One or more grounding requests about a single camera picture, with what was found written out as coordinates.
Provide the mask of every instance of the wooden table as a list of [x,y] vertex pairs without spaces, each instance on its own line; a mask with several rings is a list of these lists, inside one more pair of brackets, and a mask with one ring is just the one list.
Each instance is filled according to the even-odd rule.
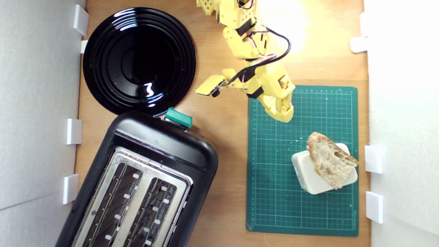
[[[361,166],[360,234],[356,238],[255,233],[245,229],[247,97],[232,89],[222,90],[217,98],[194,92],[210,75],[221,74],[223,68],[239,70],[243,62],[233,58],[222,36],[223,26],[217,24],[213,16],[205,16],[200,8],[196,8],[194,0],[88,0],[88,34],[111,14],[143,6],[175,16],[193,36],[197,72],[191,90],[176,109],[193,116],[194,125],[215,144],[219,167],[192,233],[190,247],[369,247],[371,224],[365,216],[369,177],[364,170],[362,148],[368,143],[369,136],[367,57],[353,54],[349,48],[349,39],[360,34],[362,0],[259,0],[258,4],[258,20],[291,39],[292,50],[283,63],[295,84],[358,88]],[[108,126],[115,118],[91,96],[83,76],[79,118],[83,120],[83,143],[77,149],[76,173],[79,173],[82,183]]]

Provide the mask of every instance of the toaster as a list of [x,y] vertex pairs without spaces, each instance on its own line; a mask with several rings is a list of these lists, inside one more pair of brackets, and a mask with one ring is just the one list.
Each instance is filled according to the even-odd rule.
[[115,118],[57,247],[187,245],[218,157],[178,114],[171,109],[162,119],[132,111]]

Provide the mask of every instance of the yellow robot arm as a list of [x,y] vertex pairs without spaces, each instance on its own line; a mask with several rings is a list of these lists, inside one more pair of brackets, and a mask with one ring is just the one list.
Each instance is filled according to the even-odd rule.
[[[198,94],[216,97],[219,89],[237,88],[250,98],[257,98],[274,119],[289,122],[294,107],[291,104],[295,88],[279,62],[288,52],[288,39],[257,23],[254,17],[256,0],[196,0],[206,15],[216,13],[218,23],[224,24],[223,36],[233,56],[245,61],[245,68],[236,73],[224,69],[223,75],[210,76],[197,90]],[[266,54],[269,33],[288,41],[288,50],[281,56]]]

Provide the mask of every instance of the slice of bread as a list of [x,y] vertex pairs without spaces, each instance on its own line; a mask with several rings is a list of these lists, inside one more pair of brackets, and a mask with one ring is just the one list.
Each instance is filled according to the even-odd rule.
[[308,137],[306,150],[314,163],[314,170],[334,189],[340,189],[359,162],[341,150],[325,135],[314,132]]

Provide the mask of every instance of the green cutting mat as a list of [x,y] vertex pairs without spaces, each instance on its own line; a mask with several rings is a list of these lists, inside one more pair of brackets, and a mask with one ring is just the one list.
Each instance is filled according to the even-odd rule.
[[283,123],[249,100],[247,230],[358,236],[358,181],[311,195],[301,189],[291,163],[313,131],[346,144],[358,159],[357,89],[298,85],[292,103],[293,119]]

